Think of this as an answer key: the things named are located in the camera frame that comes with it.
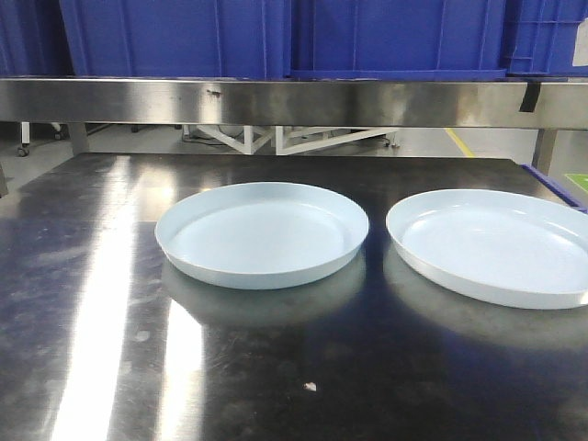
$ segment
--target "caster wheel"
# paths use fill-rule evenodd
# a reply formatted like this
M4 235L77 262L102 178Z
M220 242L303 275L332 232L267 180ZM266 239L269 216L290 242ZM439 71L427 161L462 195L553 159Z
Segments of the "caster wheel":
M24 158L25 156L28 156L28 154L30 153L30 151L28 150L28 146L27 145L22 145L20 147L17 148L17 156Z

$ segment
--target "blue bin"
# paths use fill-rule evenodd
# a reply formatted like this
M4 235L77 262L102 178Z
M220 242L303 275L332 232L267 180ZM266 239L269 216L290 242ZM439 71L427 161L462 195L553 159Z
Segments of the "blue bin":
M61 0L78 75L283 78L289 0Z
M505 0L298 0L292 76L483 80L499 67Z
M588 76L588 36L583 57L576 52L587 17L588 0L508 0L503 66L509 74Z
M72 72L58 0L0 0L0 75Z

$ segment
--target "white plate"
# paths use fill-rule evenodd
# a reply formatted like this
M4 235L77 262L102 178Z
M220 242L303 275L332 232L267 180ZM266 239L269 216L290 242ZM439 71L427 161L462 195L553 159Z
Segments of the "white plate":
M329 276L356 255L368 216L324 188L257 182L170 208L155 237L180 271L226 288L286 288Z
M588 216L491 190L406 198L386 223L404 261L474 299L528 309L588 303Z

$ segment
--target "black tape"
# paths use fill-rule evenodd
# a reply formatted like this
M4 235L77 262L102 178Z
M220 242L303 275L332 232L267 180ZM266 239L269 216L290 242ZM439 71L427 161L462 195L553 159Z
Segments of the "black tape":
M527 83L525 96L523 96L523 102L519 112L533 113L539 100L539 94L541 93L541 83Z

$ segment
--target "yellow floor line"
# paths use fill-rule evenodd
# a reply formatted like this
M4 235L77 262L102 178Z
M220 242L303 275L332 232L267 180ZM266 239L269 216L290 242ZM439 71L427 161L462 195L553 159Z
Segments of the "yellow floor line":
M469 149L468 145L459 138L453 129L445 129L446 134L453 140L453 142L459 147L461 152L466 158L475 158L476 155L472 150Z

